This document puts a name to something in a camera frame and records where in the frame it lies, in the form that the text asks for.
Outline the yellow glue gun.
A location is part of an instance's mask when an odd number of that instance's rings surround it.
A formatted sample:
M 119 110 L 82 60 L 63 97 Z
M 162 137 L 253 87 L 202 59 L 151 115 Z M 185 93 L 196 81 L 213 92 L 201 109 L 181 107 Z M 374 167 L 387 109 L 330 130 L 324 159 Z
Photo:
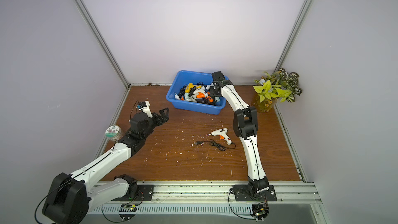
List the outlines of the yellow glue gun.
M 195 90 L 201 89 L 201 88 L 202 88 L 202 85 L 194 85 L 193 83 L 189 83 L 185 87 L 184 92 L 189 94 L 189 93 L 194 92 Z

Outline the small white red glue gun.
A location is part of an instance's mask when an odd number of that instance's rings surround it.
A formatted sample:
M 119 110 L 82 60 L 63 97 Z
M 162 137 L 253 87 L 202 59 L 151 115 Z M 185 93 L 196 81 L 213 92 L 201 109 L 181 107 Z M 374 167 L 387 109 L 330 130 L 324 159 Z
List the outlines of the small white red glue gun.
M 216 142 L 213 139 L 210 139 L 208 141 L 195 141 L 193 144 L 195 146 L 203 146 L 204 144 L 208 144 L 211 147 L 217 148 L 219 151 L 227 151 L 227 150 L 233 150 L 236 148 L 236 144 L 232 142 L 232 140 L 228 136 L 228 129 L 227 128 L 222 128 L 218 129 L 215 131 L 212 131 L 210 134 L 207 136 L 213 136 L 216 137 L 218 136 L 221 141 L 226 141 L 227 145 L 223 145 L 221 143 Z

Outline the white orange glue gun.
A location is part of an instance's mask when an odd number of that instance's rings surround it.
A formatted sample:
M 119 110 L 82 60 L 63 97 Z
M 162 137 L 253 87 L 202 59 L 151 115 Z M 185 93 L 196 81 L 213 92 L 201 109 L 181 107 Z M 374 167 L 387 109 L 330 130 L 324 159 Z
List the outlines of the white orange glue gun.
M 176 100 L 180 100 L 180 101 L 186 101 L 186 96 L 188 94 L 186 93 L 179 93 L 179 94 L 175 94 L 175 99 Z

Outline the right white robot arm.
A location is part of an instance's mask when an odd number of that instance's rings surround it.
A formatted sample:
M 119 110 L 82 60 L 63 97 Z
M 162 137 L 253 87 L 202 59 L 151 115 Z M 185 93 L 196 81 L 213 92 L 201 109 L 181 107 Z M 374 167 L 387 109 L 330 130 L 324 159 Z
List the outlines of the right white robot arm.
M 269 189 L 269 182 L 264 172 L 258 150 L 258 116 L 257 109 L 247 104 L 237 93 L 232 82 L 225 78 L 221 71 L 214 72 L 210 93 L 221 96 L 234 111 L 233 130 L 240 139 L 248 168 L 248 188 L 253 195 Z

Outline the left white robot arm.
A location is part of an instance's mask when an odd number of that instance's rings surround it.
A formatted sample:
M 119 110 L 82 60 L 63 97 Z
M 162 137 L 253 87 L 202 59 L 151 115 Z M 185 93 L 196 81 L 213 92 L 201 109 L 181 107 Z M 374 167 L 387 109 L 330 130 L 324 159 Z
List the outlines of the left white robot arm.
M 95 185 L 134 156 L 154 129 L 169 120 L 168 108 L 152 113 L 149 103 L 141 102 L 139 109 L 130 119 L 126 134 L 116 140 L 111 149 L 81 169 L 70 174 L 60 173 L 53 179 L 48 194 L 38 204 L 52 223 L 78 224 L 93 209 L 113 199 L 137 194 L 136 179 L 125 174 L 102 186 Z

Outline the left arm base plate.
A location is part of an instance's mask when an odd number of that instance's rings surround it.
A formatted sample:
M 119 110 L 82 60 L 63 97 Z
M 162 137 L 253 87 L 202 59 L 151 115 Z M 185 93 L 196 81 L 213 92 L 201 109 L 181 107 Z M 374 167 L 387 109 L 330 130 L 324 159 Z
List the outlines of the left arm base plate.
M 152 200 L 154 193 L 154 185 L 138 184 L 129 190 L 127 194 L 121 198 L 115 198 L 112 202 L 116 201 L 138 201 L 149 202 Z

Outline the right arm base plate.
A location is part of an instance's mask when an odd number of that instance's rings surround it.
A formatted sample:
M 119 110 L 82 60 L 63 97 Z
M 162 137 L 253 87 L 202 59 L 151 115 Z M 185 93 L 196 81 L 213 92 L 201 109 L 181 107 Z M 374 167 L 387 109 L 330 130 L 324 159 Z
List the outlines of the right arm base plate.
M 273 185 L 261 191 L 253 191 L 249 185 L 234 185 L 230 189 L 231 194 L 234 196 L 235 201 L 256 201 L 256 202 L 276 202 L 277 196 Z

